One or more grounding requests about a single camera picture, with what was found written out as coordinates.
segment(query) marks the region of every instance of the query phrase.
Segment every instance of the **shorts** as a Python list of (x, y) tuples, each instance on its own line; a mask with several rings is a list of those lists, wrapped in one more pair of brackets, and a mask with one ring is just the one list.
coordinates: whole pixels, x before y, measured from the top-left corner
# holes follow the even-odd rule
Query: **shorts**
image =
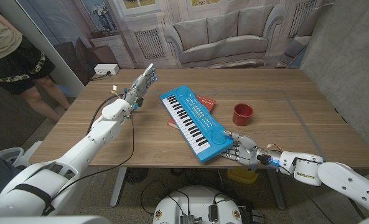
[(0, 59), (0, 86), (13, 95), (35, 85), (34, 80), (49, 75), (55, 65), (29, 40), (22, 36), (13, 53)]

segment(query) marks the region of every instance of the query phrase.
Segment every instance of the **red cup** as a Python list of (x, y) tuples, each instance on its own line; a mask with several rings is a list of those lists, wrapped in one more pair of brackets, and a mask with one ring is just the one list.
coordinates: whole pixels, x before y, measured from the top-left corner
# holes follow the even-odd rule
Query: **red cup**
[(253, 108), (244, 103), (238, 103), (234, 107), (233, 122), (238, 126), (246, 126), (253, 115)]

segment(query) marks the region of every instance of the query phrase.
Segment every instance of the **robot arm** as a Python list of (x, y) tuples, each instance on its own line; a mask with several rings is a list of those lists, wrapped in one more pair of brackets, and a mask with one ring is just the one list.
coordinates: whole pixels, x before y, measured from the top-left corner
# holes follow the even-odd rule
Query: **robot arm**
[(324, 183), (369, 210), (369, 180), (349, 166), (324, 162), (322, 157), (313, 154), (264, 150), (248, 136), (229, 131), (225, 134), (233, 138), (235, 144), (221, 156), (246, 166), (262, 164), (305, 184), (320, 186)]
[(105, 106), (91, 131), (62, 157), (34, 164), (20, 172), (0, 194), (0, 217), (55, 215), (76, 189), (76, 183), (98, 151), (121, 132), (142, 97), (157, 78), (150, 64), (132, 83), (124, 99)]

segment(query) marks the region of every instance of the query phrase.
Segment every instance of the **toy keyboard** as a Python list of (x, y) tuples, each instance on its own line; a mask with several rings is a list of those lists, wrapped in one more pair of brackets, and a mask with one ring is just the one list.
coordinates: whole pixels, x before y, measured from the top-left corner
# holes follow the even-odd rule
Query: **toy keyboard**
[(216, 122), (187, 85), (161, 95), (161, 100), (200, 162), (233, 145), (233, 140), (224, 135), (223, 126)]

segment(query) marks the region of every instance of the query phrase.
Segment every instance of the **table leg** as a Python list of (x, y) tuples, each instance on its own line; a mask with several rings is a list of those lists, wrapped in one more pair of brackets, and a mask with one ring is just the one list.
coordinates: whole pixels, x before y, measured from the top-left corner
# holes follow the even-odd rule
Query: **table leg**
[(278, 182), (277, 172), (274, 169), (267, 169), (267, 175), (270, 180), (271, 188), (273, 189), (274, 196), (276, 198), (277, 207), (280, 210), (285, 209), (285, 201), (281, 186)]
[(126, 175), (126, 167), (120, 167), (116, 176), (114, 191), (112, 192), (110, 205), (115, 207), (118, 205), (119, 196), (121, 195), (124, 177)]

